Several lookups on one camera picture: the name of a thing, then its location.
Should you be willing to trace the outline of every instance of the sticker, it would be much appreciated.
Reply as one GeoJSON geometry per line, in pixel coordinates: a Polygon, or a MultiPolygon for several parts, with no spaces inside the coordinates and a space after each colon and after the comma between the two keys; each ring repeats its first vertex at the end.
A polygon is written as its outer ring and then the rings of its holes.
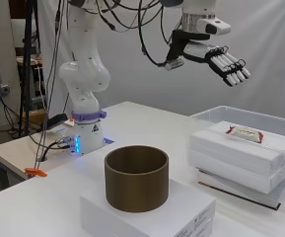
{"type": "Polygon", "coordinates": [[[95,124],[94,127],[93,127],[92,132],[96,132],[96,131],[99,131],[99,128],[98,128],[97,125],[95,124]]]}

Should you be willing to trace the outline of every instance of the blue led light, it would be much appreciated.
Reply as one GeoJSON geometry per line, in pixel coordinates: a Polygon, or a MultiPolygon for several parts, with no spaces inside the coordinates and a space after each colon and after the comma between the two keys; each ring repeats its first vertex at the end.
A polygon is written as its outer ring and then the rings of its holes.
{"type": "Polygon", "coordinates": [[[77,153],[77,154],[79,154],[80,153],[80,140],[79,140],[79,138],[78,137],[75,137],[74,138],[74,141],[75,141],[75,152],[77,153]]]}

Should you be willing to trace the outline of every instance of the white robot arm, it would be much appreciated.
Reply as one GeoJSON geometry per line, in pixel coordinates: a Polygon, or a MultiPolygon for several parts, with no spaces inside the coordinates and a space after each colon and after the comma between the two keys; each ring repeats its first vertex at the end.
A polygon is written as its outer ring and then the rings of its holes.
{"type": "MultiPolygon", "coordinates": [[[[182,29],[173,31],[168,56],[159,65],[168,70],[175,69],[183,65],[182,57],[194,62],[208,63],[229,86],[238,85],[250,77],[245,69],[245,62],[230,55],[227,47],[199,42],[209,40],[211,35],[219,36],[231,31],[230,25],[216,18],[217,0],[159,1],[164,7],[182,7],[182,29]]],[[[59,75],[64,80],[73,103],[73,136],[76,144],[74,152],[86,154],[104,146],[100,120],[106,114],[101,111],[93,92],[105,90],[110,80],[98,54],[95,21],[97,17],[101,17],[110,26],[100,9],[104,7],[102,12],[111,11],[120,0],[68,2],[69,40],[76,61],[64,63],[59,75]]]]}

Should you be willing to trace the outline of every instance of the label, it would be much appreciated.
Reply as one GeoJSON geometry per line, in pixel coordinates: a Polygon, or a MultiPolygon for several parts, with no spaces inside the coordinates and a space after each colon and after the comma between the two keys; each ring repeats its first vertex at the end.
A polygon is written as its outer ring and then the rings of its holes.
{"type": "Polygon", "coordinates": [[[95,124],[94,127],[93,127],[92,132],[96,132],[96,131],[99,131],[99,128],[98,128],[97,125],[95,124]]]}
{"type": "Polygon", "coordinates": [[[202,223],[208,220],[208,214],[211,206],[203,210],[199,215],[193,218],[177,235],[174,237],[192,237],[202,223]]]}

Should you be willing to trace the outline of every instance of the white container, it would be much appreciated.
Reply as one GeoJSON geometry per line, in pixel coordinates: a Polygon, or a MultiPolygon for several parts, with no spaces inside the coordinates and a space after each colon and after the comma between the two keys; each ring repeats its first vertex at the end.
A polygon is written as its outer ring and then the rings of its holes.
{"type": "Polygon", "coordinates": [[[261,176],[272,176],[285,166],[285,156],[281,152],[285,151],[285,136],[259,129],[263,134],[263,141],[255,144],[225,135],[230,126],[239,125],[221,121],[193,133],[189,148],[261,176]]]}
{"type": "Polygon", "coordinates": [[[215,198],[170,180],[168,200],[159,208],[128,213],[110,206],[102,192],[81,196],[82,227],[93,237],[208,237],[215,198]]]}
{"type": "MultiPolygon", "coordinates": [[[[270,132],[270,133],[278,134],[281,136],[285,136],[285,118],[276,118],[272,116],[238,110],[238,109],[229,108],[229,107],[218,107],[218,108],[194,115],[188,121],[187,134],[190,137],[195,132],[204,130],[204,129],[209,129],[209,127],[221,121],[227,121],[229,123],[239,124],[241,126],[246,126],[246,127],[252,127],[254,129],[259,129],[265,132],[270,132]]],[[[222,135],[224,136],[224,138],[227,138],[227,139],[229,139],[229,136],[230,136],[228,134],[224,134],[223,132],[219,132],[216,130],[212,130],[212,132],[218,135],[222,135]]],[[[253,147],[259,148],[259,144],[251,142],[251,141],[247,141],[247,140],[234,137],[234,136],[231,136],[231,139],[233,139],[235,142],[248,143],[250,146],[250,149],[252,149],[253,147]]],[[[201,155],[205,155],[209,157],[209,159],[217,159],[218,162],[222,162],[218,165],[222,165],[223,167],[226,167],[226,168],[229,168],[229,166],[239,165],[241,169],[244,169],[244,171],[250,171],[252,175],[253,174],[262,175],[263,177],[271,177],[272,175],[275,175],[273,186],[269,187],[269,189],[267,189],[264,193],[269,192],[269,194],[267,194],[268,198],[272,198],[273,200],[285,203],[285,186],[280,186],[280,185],[277,186],[280,182],[281,184],[285,184],[285,169],[280,168],[281,166],[285,167],[283,162],[281,163],[281,162],[274,161],[272,163],[273,166],[271,167],[271,165],[266,165],[265,163],[261,164],[261,162],[259,163],[259,159],[256,162],[247,162],[244,159],[240,160],[241,157],[239,157],[237,160],[231,161],[233,157],[229,160],[228,157],[224,155],[225,153],[218,152],[218,150],[215,150],[215,149],[209,149],[208,147],[202,146],[202,144],[199,144],[199,143],[195,144],[193,142],[192,144],[190,144],[189,142],[189,146],[187,147],[187,149],[189,151],[189,157],[191,156],[190,153],[192,150],[197,153],[200,153],[201,155]]],[[[280,153],[284,157],[281,160],[284,160],[285,162],[285,151],[284,150],[279,150],[274,147],[265,147],[265,149],[273,153],[275,152],[280,153]]],[[[235,177],[233,176],[231,180],[236,182],[237,177],[240,178],[240,172],[237,172],[236,176],[235,177]]],[[[249,178],[248,180],[246,180],[246,182],[249,183],[249,187],[252,187],[253,185],[256,185],[254,183],[257,182],[257,179],[249,178]]]]}

